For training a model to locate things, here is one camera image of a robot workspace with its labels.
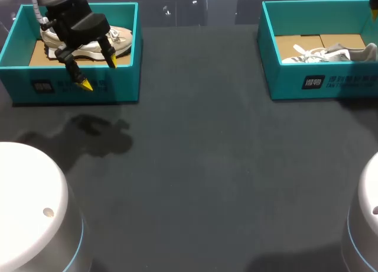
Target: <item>cardboard insert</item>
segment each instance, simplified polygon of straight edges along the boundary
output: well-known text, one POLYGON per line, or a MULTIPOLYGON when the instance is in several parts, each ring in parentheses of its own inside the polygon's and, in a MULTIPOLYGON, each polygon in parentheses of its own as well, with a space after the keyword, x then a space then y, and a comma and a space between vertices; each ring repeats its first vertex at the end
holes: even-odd
MULTIPOLYGON (((117 65, 129 65, 131 55, 122 56, 117 58, 117 65)), ((105 61, 93 61, 90 59, 76 59, 79 66, 83 65, 106 65, 105 61)), ((50 60, 45 54, 45 46, 43 41, 37 40, 29 66, 63 66, 58 60, 50 60)))
POLYGON ((275 39, 281 60, 301 55, 293 48, 294 44, 304 50, 328 48, 337 43, 346 48, 364 49, 366 47, 359 34, 277 35, 275 39))

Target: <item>sneaker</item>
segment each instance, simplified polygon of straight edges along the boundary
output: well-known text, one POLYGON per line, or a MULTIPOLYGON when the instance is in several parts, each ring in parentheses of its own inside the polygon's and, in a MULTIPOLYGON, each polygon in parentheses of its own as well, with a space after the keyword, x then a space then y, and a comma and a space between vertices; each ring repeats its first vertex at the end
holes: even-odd
POLYGON ((326 49, 327 52, 348 50, 351 61, 378 61, 378 48, 374 43, 369 43, 364 49, 345 48, 340 43, 326 49))
MULTIPOLYGON (((56 59, 55 51, 63 42, 59 40, 57 34, 52 28, 46 31, 41 30, 41 37, 45 44, 45 53, 49 59, 56 59)), ((112 27, 107 34, 110 44, 116 50, 116 57, 125 56, 131 51, 132 32, 126 28, 112 27)), ((97 41, 92 41, 89 44, 81 46, 79 49, 72 52, 72 55, 77 58, 92 59, 95 61, 103 61, 105 58, 101 53, 100 45, 97 41)))
POLYGON ((350 61, 349 51, 346 48, 332 51, 320 47, 306 51, 297 44, 295 44, 293 48, 302 55, 283 59, 283 63, 318 63, 330 61, 350 61))

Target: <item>shoe box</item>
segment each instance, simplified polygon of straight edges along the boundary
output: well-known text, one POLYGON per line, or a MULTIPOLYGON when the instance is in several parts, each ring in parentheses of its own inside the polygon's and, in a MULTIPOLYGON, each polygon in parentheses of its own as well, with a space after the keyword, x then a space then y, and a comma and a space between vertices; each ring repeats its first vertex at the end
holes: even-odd
POLYGON ((258 46, 272 99, 378 97, 378 62, 283 64, 304 50, 340 43, 378 44, 369 0, 268 1, 262 4, 258 46))
POLYGON ((131 53, 117 59, 116 69, 104 61, 77 59, 93 87, 85 91, 70 79, 63 64, 49 60, 32 5, 21 5, 0 54, 0 79, 15 105, 80 105, 137 102, 142 34, 137 3, 90 4, 110 25, 133 32, 131 53))

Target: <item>black logo label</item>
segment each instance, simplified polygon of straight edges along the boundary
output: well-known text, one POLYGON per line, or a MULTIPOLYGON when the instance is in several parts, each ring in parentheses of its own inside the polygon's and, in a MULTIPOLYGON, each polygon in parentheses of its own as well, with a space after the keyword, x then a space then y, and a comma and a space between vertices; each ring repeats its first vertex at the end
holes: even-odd
POLYGON ((36 93, 54 93, 54 88, 51 85, 51 81, 44 79, 44 80, 32 80, 31 84, 36 93))
POLYGON ((325 79, 324 75, 306 76, 302 90, 320 89, 325 79))

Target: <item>shoe lace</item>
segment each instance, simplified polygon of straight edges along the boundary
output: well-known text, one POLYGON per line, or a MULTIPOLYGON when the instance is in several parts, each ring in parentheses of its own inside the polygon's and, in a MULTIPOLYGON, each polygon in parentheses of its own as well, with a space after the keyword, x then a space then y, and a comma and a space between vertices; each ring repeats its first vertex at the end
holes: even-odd
POLYGON ((326 58, 324 56, 325 48, 323 48, 323 47, 314 48, 314 49, 311 49, 311 50, 304 50, 299 45, 294 44, 293 48, 297 52, 299 52, 303 55, 303 61, 306 62, 306 63, 318 62, 319 59, 320 59, 320 61, 323 61, 323 62, 330 61, 328 58, 326 58))
POLYGON ((112 39, 112 41, 118 41, 119 40, 119 31, 111 28, 110 31, 107 34, 108 37, 112 39))

